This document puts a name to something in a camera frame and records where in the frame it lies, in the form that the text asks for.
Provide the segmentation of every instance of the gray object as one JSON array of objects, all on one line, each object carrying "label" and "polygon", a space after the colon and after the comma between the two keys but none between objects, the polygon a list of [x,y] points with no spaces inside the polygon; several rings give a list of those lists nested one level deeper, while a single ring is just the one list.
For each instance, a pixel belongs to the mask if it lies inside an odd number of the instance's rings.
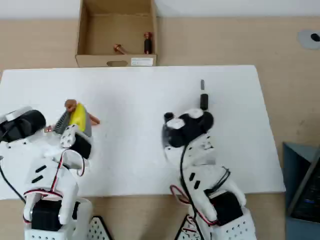
[{"label": "gray object", "polygon": [[320,49],[320,31],[318,30],[302,30],[297,38],[305,49]]},{"label": "gray object", "polygon": [[[286,187],[286,210],[288,210],[299,186],[307,174],[305,167],[302,167],[302,165],[305,165],[306,162],[312,164],[315,155],[318,153],[317,147],[295,143],[283,144],[283,177]],[[287,240],[318,240],[320,224],[292,218],[288,212],[286,212],[285,233]]]}]

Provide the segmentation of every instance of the copper part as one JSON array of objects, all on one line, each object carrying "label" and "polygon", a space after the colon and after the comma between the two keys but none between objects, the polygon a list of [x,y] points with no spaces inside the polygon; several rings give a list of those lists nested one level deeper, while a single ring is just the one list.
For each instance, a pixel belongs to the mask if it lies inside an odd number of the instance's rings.
[{"label": "copper part", "polygon": [[149,32],[149,31],[146,31],[146,32],[144,33],[144,37],[145,37],[146,39],[151,39],[152,33]]},{"label": "copper part", "polygon": [[124,55],[128,54],[128,52],[121,46],[121,44],[115,44],[113,46],[113,49],[114,49],[115,52],[119,52],[119,53],[124,54]]}]

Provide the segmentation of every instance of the orange object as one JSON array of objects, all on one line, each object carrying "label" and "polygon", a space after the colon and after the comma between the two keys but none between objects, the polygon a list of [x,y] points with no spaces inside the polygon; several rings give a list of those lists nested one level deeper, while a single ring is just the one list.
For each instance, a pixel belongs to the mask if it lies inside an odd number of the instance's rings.
[{"label": "orange object", "polygon": [[115,52],[119,52],[119,53],[124,54],[124,55],[128,54],[128,52],[121,46],[121,44],[115,44],[113,46],[113,49],[114,49]]}]

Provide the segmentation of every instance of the cardboard box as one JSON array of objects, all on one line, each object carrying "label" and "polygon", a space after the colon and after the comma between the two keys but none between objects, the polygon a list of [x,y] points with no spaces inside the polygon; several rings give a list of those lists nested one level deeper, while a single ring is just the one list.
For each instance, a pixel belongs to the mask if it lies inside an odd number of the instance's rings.
[{"label": "cardboard box", "polygon": [[[144,54],[145,32],[152,53]],[[121,44],[130,54],[114,51]],[[82,0],[75,56],[79,67],[155,66],[157,18],[153,0]]]}]

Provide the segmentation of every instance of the label on box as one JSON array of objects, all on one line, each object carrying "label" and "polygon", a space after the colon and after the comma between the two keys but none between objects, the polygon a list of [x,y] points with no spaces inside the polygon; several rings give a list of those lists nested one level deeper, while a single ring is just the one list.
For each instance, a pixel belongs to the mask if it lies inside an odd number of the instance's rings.
[{"label": "label on box", "polygon": [[151,57],[132,57],[131,66],[152,66],[154,59]]}]

